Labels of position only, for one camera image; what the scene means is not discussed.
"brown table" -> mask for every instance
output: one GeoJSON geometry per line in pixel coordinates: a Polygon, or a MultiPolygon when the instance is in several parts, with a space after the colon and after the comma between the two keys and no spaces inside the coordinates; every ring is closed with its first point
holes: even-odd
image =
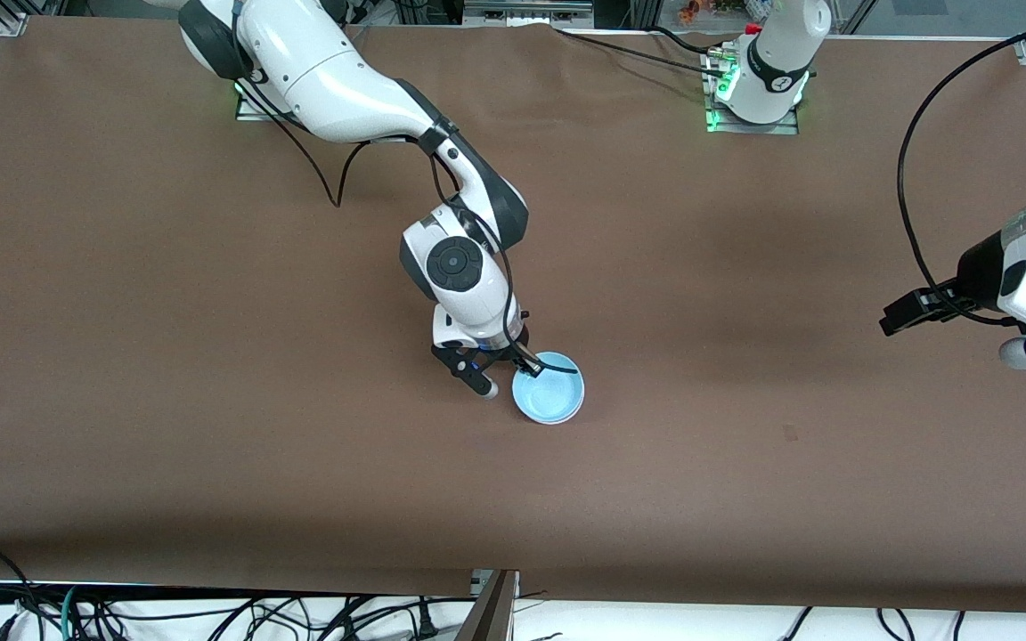
{"type": "MultiPolygon", "coordinates": [[[[876,324],[920,283],[901,133],[984,44],[827,42],[798,137],[709,134],[692,73],[547,28],[359,45],[528,200],[517,295],[581,414],[430,356],[419,151],[366,150],[333,210],[175,25],[36,17],[0,40],[0,548],[32,575],[1026,610],[1010,333],[876,324]]],[[[338,178],[349,147],[306,144],[338,178]]],[[[1026,69],[954,84],[909,163],[946,276],[1026,204],[1026,69]]]]}

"light blue bowl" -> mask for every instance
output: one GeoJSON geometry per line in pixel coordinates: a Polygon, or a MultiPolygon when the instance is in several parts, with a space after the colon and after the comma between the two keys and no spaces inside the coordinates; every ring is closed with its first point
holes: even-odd
{"type": "Polygon", "coordinates": [[[584,402],[584,377],[579,373],[581,368],[564,354],[542,352],[537,358],[558,368],[576,369],[577,373],[545,369],[534,377],[518,369],[513,374],[513,401],[534,422],[546,426],[567,422],[584,402]]]}

